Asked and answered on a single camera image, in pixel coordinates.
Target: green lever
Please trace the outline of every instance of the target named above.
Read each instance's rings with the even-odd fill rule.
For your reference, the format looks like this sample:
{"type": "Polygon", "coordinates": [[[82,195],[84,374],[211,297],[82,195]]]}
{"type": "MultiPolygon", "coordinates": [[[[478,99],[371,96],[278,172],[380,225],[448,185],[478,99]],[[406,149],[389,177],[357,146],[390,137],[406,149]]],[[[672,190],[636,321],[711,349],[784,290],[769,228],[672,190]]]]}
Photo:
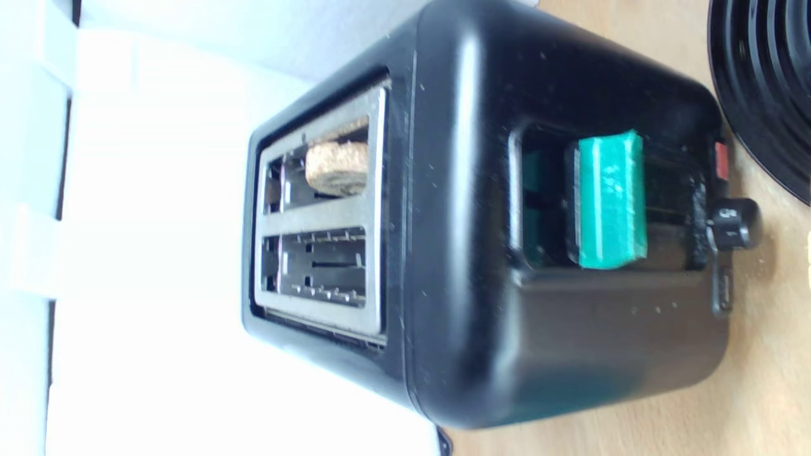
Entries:
{"type": "Polygon", "coordinates": [[[635,131],[578,142],[577,263],[617,269],[647,256],[642,137],[635,131]]]}

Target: wooden countertop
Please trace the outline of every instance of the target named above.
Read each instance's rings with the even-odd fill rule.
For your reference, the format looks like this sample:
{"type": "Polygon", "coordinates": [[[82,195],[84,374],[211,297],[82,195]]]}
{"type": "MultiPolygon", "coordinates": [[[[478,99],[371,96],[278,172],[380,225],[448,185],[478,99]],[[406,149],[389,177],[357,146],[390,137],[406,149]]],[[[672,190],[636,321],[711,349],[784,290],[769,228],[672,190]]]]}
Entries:
{"type": "MultiPolygon", "coordinates": [[[[712,87],[709,0],[542,0],[540,8],[712,87]]],[[[762,245],[735,255],[726,357],[692,388],[484,431],[449,430],[457,456],[811,454],[811,209],[740,147],[734,193],[761,207],[762,245]]]]}

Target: black knob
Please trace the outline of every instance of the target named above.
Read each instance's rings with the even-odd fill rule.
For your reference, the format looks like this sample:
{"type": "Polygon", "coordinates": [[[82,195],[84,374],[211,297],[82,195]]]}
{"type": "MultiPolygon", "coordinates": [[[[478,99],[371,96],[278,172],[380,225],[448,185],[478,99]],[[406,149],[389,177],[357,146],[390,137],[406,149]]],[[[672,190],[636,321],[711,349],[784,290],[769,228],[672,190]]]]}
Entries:
{"type": "Polygon", "coordinates": [[[763,234],[760,209],[749,198],[718,201],[710,224],[719,250],[755,248],[763,234]]]}

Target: white backdrop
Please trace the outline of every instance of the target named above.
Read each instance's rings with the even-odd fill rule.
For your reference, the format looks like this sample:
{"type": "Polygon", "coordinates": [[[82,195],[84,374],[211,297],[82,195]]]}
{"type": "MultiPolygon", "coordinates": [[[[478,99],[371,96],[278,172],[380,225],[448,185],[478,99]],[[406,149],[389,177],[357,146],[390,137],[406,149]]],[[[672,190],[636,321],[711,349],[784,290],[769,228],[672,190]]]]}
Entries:
{"type": "Polygon", "coordinates": [[[429,1],[83,0],[82,27],[179,39],[318,81],[429,1]]]}
{"type": "Polygon", "coordinates": [[[50,0],[0,0],[0,11],[0,454],[29,456],[45,448],[50,241],[75,30],[50,0]]]}
{"type": "Polygon", "coordinates": [[[307,84],[79,32],[48,451],[437,454],[416,414],[242,329],[247,141],[307,84]]]}

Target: button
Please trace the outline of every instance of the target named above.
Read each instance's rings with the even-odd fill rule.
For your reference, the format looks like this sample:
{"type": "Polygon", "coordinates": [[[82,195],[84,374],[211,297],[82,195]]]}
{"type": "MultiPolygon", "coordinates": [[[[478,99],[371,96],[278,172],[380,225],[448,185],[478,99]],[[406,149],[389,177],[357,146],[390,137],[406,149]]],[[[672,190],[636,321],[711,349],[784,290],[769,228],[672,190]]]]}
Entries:
{"type": "Polygon", "coordinates": [[[760,209],[749,198],[718,201],[709,224],[719,250],[755,248],[763,233],[760,209]]]}
{"type": "Polygon", "coordinates": [[[729,180],[729,148],[724,143],[715,143],[715,175],[729,180]]]}
{"type": "Polygon", "coordinates": [[[732,312],[732,271],[729,268],[719,268],[717,287],[719,310],[732,312]]]}

